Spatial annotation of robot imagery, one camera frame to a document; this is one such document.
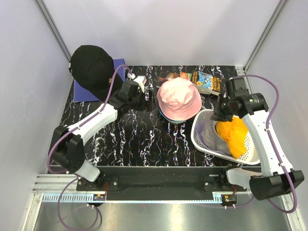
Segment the teal bucket hat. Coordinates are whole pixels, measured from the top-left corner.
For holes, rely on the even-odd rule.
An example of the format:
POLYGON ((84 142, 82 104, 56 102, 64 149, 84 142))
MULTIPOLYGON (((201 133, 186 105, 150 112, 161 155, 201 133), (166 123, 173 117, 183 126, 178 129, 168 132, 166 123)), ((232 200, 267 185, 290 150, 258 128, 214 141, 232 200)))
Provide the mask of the teal bucket hat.
POLYGON ((165 117, 165 116, 163 116, 163 115, 161 115, 161 116, 162 116, 162 118, 164 118, 166 121, 168 121, 168 122, 170 122, 170 123, 172 123, 172 124, 181 124, 181 123, 187 122, 186 120, 183 120, 183 121, 176 121, 176 120, 171 120, 171 119, 169 119, 169 118, 167 118, 167 117, 165 117))

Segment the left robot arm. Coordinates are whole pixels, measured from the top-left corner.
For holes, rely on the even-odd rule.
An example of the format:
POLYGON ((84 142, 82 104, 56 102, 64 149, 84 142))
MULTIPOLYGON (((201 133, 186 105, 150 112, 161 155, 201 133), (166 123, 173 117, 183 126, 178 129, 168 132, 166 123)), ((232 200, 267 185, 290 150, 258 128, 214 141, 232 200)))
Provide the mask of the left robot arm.
POLYGON ((145 76, 126 80, 105 103, 93 113, 66 128, 54 130, 49 160, 59 164, 63 171, 87 180, 87 185, 97 191, 103 187, 100 170, 85 158, 84 145, 105 126, 119 120, 129 110, 151 111, 152 100, 145 99, 145 76))

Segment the dark blue bucket hat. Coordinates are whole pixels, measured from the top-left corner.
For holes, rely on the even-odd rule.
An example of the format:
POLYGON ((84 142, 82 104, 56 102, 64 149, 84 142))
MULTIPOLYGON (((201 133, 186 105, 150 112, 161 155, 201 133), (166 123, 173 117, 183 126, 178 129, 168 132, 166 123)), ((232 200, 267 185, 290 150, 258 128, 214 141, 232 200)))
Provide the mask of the dark blue bucket hat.
POLYGON ((181 124, 181 123, 184 123, 194 118, 194 116, 186 118, 183 115, 180 115, 179 113, 173 112, 173 111, 170 111, 170 112, 166 110, 163 111, 160 106, 158 106, 158 110, 159 110, 160 115, 164 119, 166 119, 167 121, 173 124, 181 124))

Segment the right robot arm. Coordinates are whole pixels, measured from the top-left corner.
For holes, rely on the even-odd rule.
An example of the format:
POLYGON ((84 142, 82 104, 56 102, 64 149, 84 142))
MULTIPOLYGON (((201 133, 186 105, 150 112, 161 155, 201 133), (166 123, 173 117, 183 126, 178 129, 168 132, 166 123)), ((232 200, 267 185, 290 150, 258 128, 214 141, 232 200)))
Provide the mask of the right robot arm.
POLYGON ((226 93, 220 94, 212 120, 227 122, 238 116, 247 126, 257 150, 261 172, 242 168, 231 168, 218 179, 219 187, 229 191, 235 185, 249 189, 257 200, 295 193, 304 178, 301 170, 294 170, 278 142, 264 96, 250 93, 245 76, 231 78, 225 82, 226 93))

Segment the pink bucket hat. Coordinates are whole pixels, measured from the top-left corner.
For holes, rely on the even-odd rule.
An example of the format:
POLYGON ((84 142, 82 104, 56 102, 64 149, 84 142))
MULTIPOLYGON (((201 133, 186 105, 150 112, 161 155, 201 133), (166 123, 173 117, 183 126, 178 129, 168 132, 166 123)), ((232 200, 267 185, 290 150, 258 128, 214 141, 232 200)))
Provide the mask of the pink bucket hat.
POLYGON ((187 79, 168 80, 157 91, 161 112, 173 121, 186 121, 202 108, 202 99, 195 85, 187 79))

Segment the black baseball cap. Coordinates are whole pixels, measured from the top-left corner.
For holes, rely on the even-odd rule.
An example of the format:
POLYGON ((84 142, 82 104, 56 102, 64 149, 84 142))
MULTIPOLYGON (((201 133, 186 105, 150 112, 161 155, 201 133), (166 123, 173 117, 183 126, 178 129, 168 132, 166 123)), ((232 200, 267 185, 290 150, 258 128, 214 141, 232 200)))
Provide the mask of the black baseball cap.
POLYGON ((82 45, 71 56, 69 72, 74 80, 99 101, 107 97, 115 72, 114 59, 101 47, 82 45))

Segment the orange hat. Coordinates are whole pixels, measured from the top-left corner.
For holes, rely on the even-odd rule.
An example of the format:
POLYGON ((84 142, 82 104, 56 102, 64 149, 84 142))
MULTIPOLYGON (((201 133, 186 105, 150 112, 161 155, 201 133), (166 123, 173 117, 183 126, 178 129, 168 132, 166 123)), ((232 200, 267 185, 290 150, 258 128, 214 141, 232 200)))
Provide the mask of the orange hat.
POLYGON ((235 159, 246 152, 244 141, 248 134, 248 128, 242 119, 234 116, 231 122, 217 122, 216 132, 226 142, 231 155, 235 159))

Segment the grey bucket hat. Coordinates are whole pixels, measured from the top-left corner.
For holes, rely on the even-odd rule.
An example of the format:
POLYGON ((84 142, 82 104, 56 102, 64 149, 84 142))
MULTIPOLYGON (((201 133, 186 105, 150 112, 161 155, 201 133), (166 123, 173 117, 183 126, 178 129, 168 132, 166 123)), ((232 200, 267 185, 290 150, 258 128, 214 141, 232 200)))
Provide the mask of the grey bucket hat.
POLYGON ((217 134, 215 122, 212 120, 205 121, 201 132, 202 140, 205 146, 215 152, 231 156, 226 142, 217 134))

